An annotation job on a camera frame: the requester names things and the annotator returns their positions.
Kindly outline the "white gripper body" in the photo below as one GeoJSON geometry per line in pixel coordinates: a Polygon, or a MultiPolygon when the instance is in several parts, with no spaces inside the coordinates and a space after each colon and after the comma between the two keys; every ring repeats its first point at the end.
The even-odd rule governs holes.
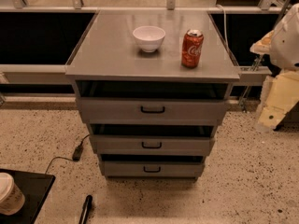
{"type": "Polygon", "coordinates": [[[276,129],[299,102],[299,72],[282,70],[263,82],[255,128],[260,133],[276,129]]]}

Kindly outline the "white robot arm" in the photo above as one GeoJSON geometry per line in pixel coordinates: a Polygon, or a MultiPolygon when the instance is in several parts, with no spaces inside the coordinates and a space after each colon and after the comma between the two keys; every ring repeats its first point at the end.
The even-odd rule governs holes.
{"type": "Polygon", "coordinates": [[[256,128],[276,129],[299,102],[299,4],[295,4],[275,28],[252,44],[252,53],[267,54],[280,72],[263,83],[256,128]]]}

